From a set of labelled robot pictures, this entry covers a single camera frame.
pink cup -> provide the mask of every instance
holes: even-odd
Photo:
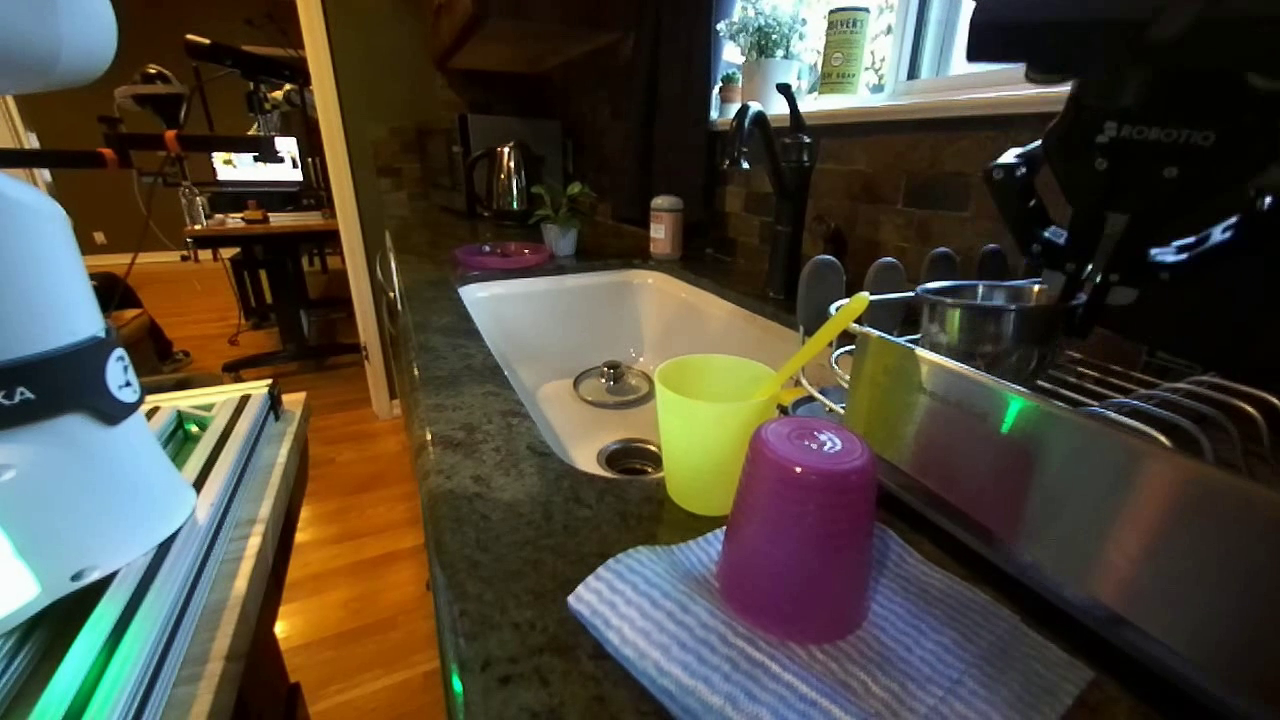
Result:
[[[791,644],[831,644],[869,615],[875,458],[825,417],[751,435],[726,528],[722,601]]]

plastic cup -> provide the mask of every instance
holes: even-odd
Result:
[[[751,435],[726,528],[722,601],[791,644],[831,644],[869,615],[875,458],[839,419],[780,417]]]
[[[668,495],[728,516],[751,432],[777,412],[777,372],[747,356],[673,356],[657,369]]]

white dish towel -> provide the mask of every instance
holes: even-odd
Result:
[[[726,528],[629,548],[573,597],[573,615],[673,716],[1065,716],[1088,669],[1010,608],[875,528],[874,605],[839,644],[785,644],[716,592]]]

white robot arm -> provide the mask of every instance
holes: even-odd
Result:
[[[0,96],[95,80],[108,0],[3,0]],[[137,412],[74,221],[0,177],[0,634],[171,536],[196,493]]]

screen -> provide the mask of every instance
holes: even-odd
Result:
[[[305,182],[305,157],[296,135],[278,135],[279,161],[255,153],[209,153],[213,180],[220,182]]]

